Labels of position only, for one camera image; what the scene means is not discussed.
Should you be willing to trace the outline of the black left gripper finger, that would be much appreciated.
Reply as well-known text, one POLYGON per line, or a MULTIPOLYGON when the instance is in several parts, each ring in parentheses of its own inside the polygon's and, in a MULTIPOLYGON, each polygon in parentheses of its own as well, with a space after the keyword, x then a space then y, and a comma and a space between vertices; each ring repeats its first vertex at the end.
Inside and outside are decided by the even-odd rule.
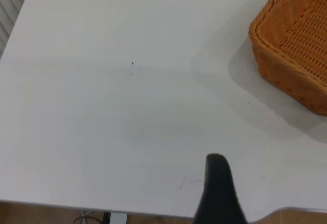
POLYGON ((193 223, 247 223, 223 155, 206 157, 204 188, 193 223))

